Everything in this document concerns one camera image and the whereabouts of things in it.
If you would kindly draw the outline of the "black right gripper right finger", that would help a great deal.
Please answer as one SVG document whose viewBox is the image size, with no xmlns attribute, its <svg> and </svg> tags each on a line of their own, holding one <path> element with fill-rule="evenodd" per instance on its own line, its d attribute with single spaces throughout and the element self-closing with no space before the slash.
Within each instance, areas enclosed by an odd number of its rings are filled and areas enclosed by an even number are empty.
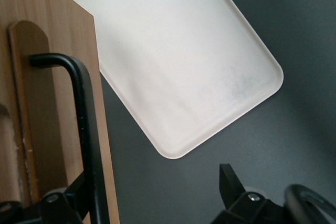
<svg viewBox="0 0 336 224">
<path fill-rule="evenodd" d="M 219 166 L 219 192 L 225 210 L 212 223 L 285 223 L 283 208 L 247 191 L 230 164 Z"/>
</svg>

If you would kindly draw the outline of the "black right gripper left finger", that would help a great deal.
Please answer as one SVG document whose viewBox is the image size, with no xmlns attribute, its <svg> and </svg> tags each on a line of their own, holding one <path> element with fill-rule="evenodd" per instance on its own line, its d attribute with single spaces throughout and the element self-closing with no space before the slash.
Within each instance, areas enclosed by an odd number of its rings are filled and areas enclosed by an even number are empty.
<svg viewBox="0 0 336 224">
<path fill-rule="evenodd" d="M 83 223 L 89 213 L 84 174 L 69 187 L 46 194 L 24 210 L 23 223 Z"/>
</svg>

